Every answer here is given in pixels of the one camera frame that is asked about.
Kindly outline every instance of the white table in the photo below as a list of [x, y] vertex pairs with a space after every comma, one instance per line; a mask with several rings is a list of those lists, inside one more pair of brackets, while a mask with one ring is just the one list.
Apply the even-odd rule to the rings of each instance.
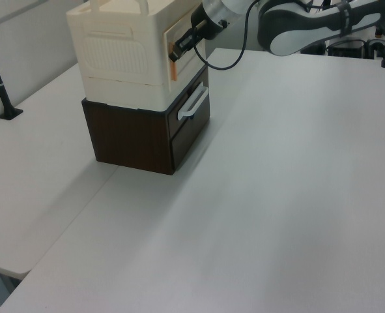
[[0, 273], [23, 278], [116, 170], [95, 161], [78, 66], [0, 120]]
[[246, 52], [210, 90], [183, 167], [119, 168], [0, 313], [385, 312], [385, 69]]

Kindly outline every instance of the white wall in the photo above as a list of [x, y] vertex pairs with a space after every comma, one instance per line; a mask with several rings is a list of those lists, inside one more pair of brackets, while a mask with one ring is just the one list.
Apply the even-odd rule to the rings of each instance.
[[49, 0], [0, 24], [0, 73], [13, 105], [76, 64], [65, 13], [82, 2]]

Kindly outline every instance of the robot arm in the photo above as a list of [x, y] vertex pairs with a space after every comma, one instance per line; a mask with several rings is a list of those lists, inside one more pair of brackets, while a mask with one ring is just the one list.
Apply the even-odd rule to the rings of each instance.
[[[203, 0], [192, 14], [192, 28], [175, 43], [169, 57], [176, 61], [193, 47], [194, 41], [214, 39], [244, 15], [253, 2]], [[344, 1], [317, 14], [308, 13], [305, 4], [298, 0], [261, 0], [258, 9], [259, 44], [275, 55], [290, 55], [317, 42], [385, 21], [385, 0]]]
[[385, 0], [342, 2], [317, 14], [306, 12], [296, 3], [285, 3], [261, 8], [258, 41], [266, 51], [289, 55], [383, 21]]

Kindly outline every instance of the drawer front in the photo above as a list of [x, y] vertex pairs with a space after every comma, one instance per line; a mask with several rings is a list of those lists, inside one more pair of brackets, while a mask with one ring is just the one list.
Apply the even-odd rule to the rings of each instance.
[[210, 97], [205, 98], [193, 118], [186, 118], [183, 126], [172, 139], [173, 165], [177, 169], [210, 118]]
[[180, 100], [175, 104], [175, 107], [167, 116], [169, 124], [169, 137], [173, 138], [181, 128], [181, 126], [190, 118], [184, 117], [180, 121], [178, 120], [178, 112], [183, 107], [185, 102], [189, 99], [192, 93], [197, 89], [199, 84], [203, 82], [204, 86], [208, 87], [208, 69], [206, 68], [194, 81], [190, 84], [183, 94], [180, 96]]

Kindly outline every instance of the black cable clip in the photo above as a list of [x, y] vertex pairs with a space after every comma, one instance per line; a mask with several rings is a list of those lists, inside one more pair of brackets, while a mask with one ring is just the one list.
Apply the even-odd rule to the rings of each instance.
[[341, 27], [340, 27], [340, 37], [347, 36], [351, 34], [352, 27], [353, 27], [353, 20], [352, 20], [352, 8], [350, 6], [350, 3], [347, 2], [347, 0], [342, 0], [342, 2], [337, 3], [336, 7], [340, 11], [340, 20], [341, 20]]

